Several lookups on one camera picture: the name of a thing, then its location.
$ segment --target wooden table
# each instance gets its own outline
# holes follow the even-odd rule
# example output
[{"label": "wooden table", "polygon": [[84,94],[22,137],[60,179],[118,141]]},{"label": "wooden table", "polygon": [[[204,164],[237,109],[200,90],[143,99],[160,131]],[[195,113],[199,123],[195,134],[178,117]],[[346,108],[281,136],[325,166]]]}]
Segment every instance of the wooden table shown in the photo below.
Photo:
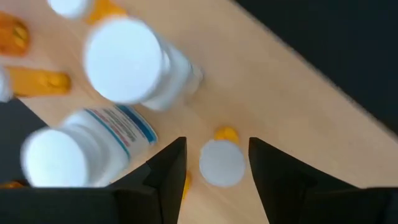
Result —
[{"label": "wooden table", "polygon": [[[188,138],[193,185],[181,223],[267,223],[249,164],[243,181],[228,189],[211,186],[200,175],[200,148],[224,124],[239,131],[246,158],[248,138],[257,136],[358,187],[398,186],[395,137],[234,2],[120,2],[206,72],[189,104],[165,113],[136,107],[160,137],[150,153],[178,136]],[[109,104],[90,87],[81,67],[87,25],[62,19],[44,0],[7,0],[1,9],[23,18],[34,41],[27,58],[1,58],[1,63],[65,70],[73,78],[70,95],[23,100],[30,109],[57,125],[73,110]]]}]

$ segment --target blue striped label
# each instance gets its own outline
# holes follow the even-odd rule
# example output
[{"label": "blue striped label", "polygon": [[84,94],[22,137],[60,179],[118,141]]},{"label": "blue striped label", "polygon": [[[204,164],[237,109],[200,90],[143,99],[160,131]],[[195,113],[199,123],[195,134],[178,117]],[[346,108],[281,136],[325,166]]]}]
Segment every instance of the blue striped label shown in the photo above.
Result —
[{"label": "blue striped label", "polygon": [[157,143],[157,135],[155,131],[149,126],[148,122],[134,109],[129,106],[116,105],[117,109],[122,111],[131,121],[137,125],[138,129],[142,131],[143,135],[148,139],[150,144]]},{"label": "blue striped label", "polygon": [[128,106],[85,111],[112,135],[129,159],[157,142],[156,133],[148,122]]}]

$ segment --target black object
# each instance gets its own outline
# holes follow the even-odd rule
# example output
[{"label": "black object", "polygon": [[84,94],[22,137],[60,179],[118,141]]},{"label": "black object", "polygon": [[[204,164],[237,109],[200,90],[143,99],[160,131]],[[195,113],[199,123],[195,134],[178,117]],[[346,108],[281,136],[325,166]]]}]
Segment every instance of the black object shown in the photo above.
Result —
[{"label": "black object", "polygon": [[0,223],[175,224],[186,166],[180,137],[107,188],[1,189]]},{"label": "black object", "polygon": [[21,101],[0,103],[0,184],[24,178],[21,144],[30,133],[45,126]]},{"label": "black object", "polygon": [[398,1],[236,1],[398,134]]},{"label": "black object", "polygon": [[270,224],[398,223],[398,188],[358,189],[258,138],[249,160]]}]

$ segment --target yellow pill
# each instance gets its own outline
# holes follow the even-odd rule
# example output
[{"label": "yellow pill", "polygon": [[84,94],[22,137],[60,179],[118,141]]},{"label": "yellow pill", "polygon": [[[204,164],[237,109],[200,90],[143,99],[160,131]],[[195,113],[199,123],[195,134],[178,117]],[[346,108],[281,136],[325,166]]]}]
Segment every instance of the yellow pill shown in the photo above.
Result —
[{"label": "yellow pill", "polygon": [[39,73],[37,75],[37,79],[41,85],[43,85],[43,86],[49,85],[49,76],[47,76],[46,74]]},{"label": "yellow pill", "polygon": [[27,30],[23,27],[15,27],[15,32],[22,40],[27,40]]},{"label": "yellow pill", "polygon": [[14,37],[14,42],[20,48],[26,47],[26,42],[24,40],[22,40],[21,38],[19,38],[18,36]]},{"label": "yellow pill", "polygon": [[86,22],[94,24],[108,16],[126,14],[126,10],[114,4],[111,0],[96,0],[91,14],[86,18]]},{"label": "yellow pill", "polygon": [[53,86],[64,87],[68,86],[69,79],[67,76],[54,75],[50,77],[49,82]]},{"label": "yellow pill", "polygon": [[214,136],[215,140],[228,140],[235,144],[239,144],[238,132],[229,126],[218,129]]},{"label": "yellow pill", "polygon": [[187,176],[185,177],[184,191],[182,192],[182,200],[185,198],[190,186],[191,186],[191,173],[187,171]]}]

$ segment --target dark surface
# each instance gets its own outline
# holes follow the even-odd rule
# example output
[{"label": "dark surface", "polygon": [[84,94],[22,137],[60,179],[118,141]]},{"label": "dark surface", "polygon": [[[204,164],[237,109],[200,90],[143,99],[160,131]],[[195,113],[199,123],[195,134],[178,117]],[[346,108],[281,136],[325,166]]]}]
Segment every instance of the dark surface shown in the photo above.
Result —
[{"label": "dark surface", "polygon": [[111,187],[126,188],[139,182],[157,189],[164,224],[177,223],[187,175],[186,168],[187,139],[179,137]]},{"label": "dark surface", "polygon": [[237,2],[398,133],[398,1]]},{"label": "dark surface", "polygon": [[23,140],[46,126],[21,101],[0,103],[0,183],[23,179],[19,152]]},{"label": "dark surface", "polygon": [[270,224],[398,223],[398,188],[356,188],[258,138],[249,160]]}]

